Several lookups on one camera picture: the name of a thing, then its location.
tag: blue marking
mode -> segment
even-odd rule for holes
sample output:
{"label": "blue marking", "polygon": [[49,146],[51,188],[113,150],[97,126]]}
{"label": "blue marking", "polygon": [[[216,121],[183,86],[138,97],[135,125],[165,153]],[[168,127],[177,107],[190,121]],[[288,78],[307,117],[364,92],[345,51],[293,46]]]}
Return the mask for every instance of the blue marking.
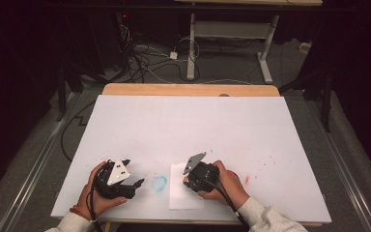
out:
{"label": "blue marking", "polygon": [[167,185],[167,179],[163,176],[157,176],[152,182],[152,188],[157,192],[163,192]]}

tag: hand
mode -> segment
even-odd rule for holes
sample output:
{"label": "hand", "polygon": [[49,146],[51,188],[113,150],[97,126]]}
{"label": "hand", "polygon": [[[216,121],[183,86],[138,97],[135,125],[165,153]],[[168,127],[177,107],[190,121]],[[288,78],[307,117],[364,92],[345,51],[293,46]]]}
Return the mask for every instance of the hand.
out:
{"label": "hand", "polygon": [[[215,161],[213,165],[219,170],[219,182],[222,184],[217,184],[217,186],[220,189],[226,190],[234,206],[239,209],[249,198],[248,193],[246,193],[246,191],[243,189],[240,179],[234,172],[225,169],[225,166],[221,160]],[[198,191],[198,195],[204,199],[218,200],[222,204],[228,205],[221,193],[219,193],[219,191],[215,188],[210,192],[200,190]]]}
{"label": "hand", "polygon": [[[92,218],[90,215],[90,211],[87,208],[88,205],[90,205],[90,197],[87,197],[88,194],[90,194],[90,190],[93,184],[93,179],[95,178],[96,173],[98,172],[101,167],[105,165],[105,161],[100,163],[95,169],[92,170],[89,177],[89,182],[87,185],[83,188],[82,193],[80,194],[79,201],[77,202],[77,205],[75,206],[76,210],[78,210],[83,216],[86,218]],[[96,214],[96,218],[99,217],[104,211],[106,211],[109,208],[121,205],[125,203],[127,199],[123,196],[116,197],[114,199],[106,199],[99,195],[99,193],[94,189],[93,191],[93,207],[94,212]]]}

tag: red ink dot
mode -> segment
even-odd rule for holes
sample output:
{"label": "red ink dot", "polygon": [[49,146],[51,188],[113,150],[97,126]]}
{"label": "red ink dot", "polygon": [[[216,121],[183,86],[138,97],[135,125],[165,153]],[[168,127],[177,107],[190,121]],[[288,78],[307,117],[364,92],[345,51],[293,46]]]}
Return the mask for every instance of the red ink dot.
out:
{"label": "red ink dot", "polygon": [[249,180],[250,180],[251,178],[249,177],[249,176],[246,176],[245,177],[245,185],[247,186],[248,184],[249,184]]}

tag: person's left hand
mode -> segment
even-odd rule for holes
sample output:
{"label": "person's left hand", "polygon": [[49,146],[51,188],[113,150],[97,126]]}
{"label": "person's left hand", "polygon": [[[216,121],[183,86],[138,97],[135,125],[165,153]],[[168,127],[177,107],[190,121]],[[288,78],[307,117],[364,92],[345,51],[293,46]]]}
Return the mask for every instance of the person's left hand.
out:
{"label": "person's left hand", "polygon": [[[87,208],[87,206],[90,205],[90,200],[89,200],[90,197],[88,197],[88,194],[90,194],[90,189],[93,184],[93,179],[95,178],[96,173],[98,172],[99,169],[101,169],[103,165],[105,165],[105,161],[100,163],[97,167],[95,167],[95,169],[92,170],[92,172],[90,173],[89,182],[83,188],[83,191],[81,192],[80,197],[79,197],[79,201],[77,202],[77,205],[75,206],[75,209],[79,211],[86,218],[92,218],[90,215],[90,211]],[[128,200],[123,196],[119,196],[114,199],[106,199],[100,196],[99,193],[96,191],[96,189],[94,189],[93,191],[93,207],[94,207],[94,212],[96,214],[96,218],[99,217],[101,214],[103,214],[104,211],[112,207],[121,205],[127,201]]]}

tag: white board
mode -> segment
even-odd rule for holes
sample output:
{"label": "white board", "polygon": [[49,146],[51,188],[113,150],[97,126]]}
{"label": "white board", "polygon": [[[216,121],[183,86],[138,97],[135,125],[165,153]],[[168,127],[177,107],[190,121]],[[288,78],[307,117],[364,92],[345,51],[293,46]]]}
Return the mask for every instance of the white board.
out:
{"label": "white board", "polygon": [[296,221],[331,222],[281,97],[99,96],[51,215],[61,218],[76,203],[97,164],[129,159],[125,183],[145,182],[104,218],[237,221],[216,201],[203,201],[198,210],[169,210],[171,165],[201,152],[207,152],[206,163],[222,160],[264,205]]}

